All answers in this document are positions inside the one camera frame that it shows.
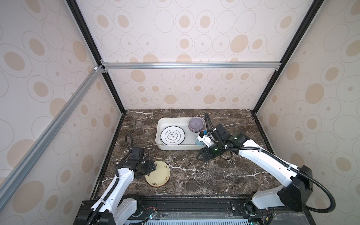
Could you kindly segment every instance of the marble surface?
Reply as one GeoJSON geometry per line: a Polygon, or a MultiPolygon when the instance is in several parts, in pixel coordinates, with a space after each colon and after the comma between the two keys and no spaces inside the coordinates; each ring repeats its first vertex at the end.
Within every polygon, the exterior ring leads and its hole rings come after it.
{"type": "Polygon", "coordinates": [[[209,113],[214,126],[221,123],[230,133],[242,131],[266,149],[264,140],[250,111],[239,109],[168,109],[128,110],[117,144],[111,156],[99,195],[102,195],[114,177],[113,166],[127,153],[125,135],[132,133],[134,146],[150,150],[154,161],[166,162],[171,171],[169,181],[162,187],[151,187],[145,177],[135,179],[126,194],[249,194],[267,190],[280,183],[269,173],[246,158],[234,155],[230,160],[217,157],[209,162],[197,161],[198,150],[160,150],[155,143],[157,122],[162,117],[203,117],[209,113]]]}

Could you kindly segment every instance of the purple bowl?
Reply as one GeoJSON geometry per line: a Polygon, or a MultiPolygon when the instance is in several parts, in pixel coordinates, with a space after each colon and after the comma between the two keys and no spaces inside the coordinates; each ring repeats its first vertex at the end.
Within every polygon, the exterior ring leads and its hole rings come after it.
{"type": "Polygon", "coordinates": [[[199,117],[191,118],[189,121],[188,127],[192,132],[197,133],[203,129],[204,121],[199,117]]]}

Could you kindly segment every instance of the yellow plate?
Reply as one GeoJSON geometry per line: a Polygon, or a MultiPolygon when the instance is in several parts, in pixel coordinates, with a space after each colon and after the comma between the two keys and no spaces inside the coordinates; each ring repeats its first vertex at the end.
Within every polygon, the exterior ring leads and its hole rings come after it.
{"type": "Polygon", "coordinates": [[[154,162],[156,170],[145,176],[146,181],[153,187],[161,187],[170,178],[170,168],[163,161],[154,162]]]}

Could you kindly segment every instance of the wall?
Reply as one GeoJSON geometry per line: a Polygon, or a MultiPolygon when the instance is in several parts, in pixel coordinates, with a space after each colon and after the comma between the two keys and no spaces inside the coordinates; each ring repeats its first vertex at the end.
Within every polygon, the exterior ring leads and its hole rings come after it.
{"type": "Polygon", "coordinates": [[[78,0],[106,62],[277,61],[312,0],[78,0]]]}
{"type": "Polygon", "coordinates": [[[94,64],[62,1],[0,2],[0,184],[94,64]]]}
{"type": "Polygon", "coordinates": [[[253,109],[274,68],[110,70],[126,109],[253,109]]]}
{"type": "MultiPolygon", "coordinates": [[[[336,200],[316,224],[360,221],[360,1],[327,1],[258,117],[282,159],[306,165],[336,200]]],[[[325,208],[319,189],[308,205],[325,208]]]]}
{"type": "Polygon", "coordinates": [[[119,120],[100,75],[0,213],[0,225],[73,224],[119,120]]]}

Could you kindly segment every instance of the white plastic tray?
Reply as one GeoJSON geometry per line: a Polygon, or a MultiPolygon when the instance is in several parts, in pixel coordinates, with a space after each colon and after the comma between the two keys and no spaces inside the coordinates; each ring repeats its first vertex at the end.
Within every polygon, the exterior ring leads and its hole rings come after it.
{"type": "Polygon", "coordinates": [[[159,149],[161,150],[199,150],[205,147],[205,144],[203,145],[197,145],[195,143],[196,133],[192,132],[189,127],[188,123],[189,120],[192,117],[164,117],[161,118],[158,121],[158,127],[156,131],[156,138],[155,142],[158,145],[159,149]],[[164,145],[161,142],[160,135],[161,132],[170,126],[178,126],[185,132],[185,139],[184,141],[179,145],[164,145]]]}

